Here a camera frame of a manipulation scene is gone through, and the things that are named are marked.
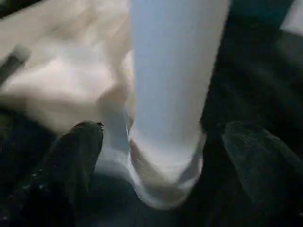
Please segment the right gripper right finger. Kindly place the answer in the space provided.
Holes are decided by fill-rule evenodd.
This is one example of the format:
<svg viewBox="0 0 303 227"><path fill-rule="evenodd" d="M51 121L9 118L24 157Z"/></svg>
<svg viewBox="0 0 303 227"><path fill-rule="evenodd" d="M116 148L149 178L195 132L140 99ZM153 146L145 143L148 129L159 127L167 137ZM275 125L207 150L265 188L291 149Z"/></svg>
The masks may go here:
<svg viewBox="0 0 303 227"><path fill-rule="evenodd" d="M300 227L303 161L257 125L230 122L208 131L214 186L210 227Z"/></svg>

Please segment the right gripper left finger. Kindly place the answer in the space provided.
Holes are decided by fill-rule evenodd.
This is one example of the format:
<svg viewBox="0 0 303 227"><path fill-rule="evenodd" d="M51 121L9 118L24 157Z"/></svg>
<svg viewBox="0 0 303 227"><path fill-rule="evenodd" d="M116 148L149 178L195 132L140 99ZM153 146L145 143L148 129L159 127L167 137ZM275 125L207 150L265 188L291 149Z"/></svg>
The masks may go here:
<svg viewBox="0 0 303 227"><path fill-rule="evenodd" d="M22 227L74 227L103 145L104 126L84 121L60 136L23 190Z"/></svg>

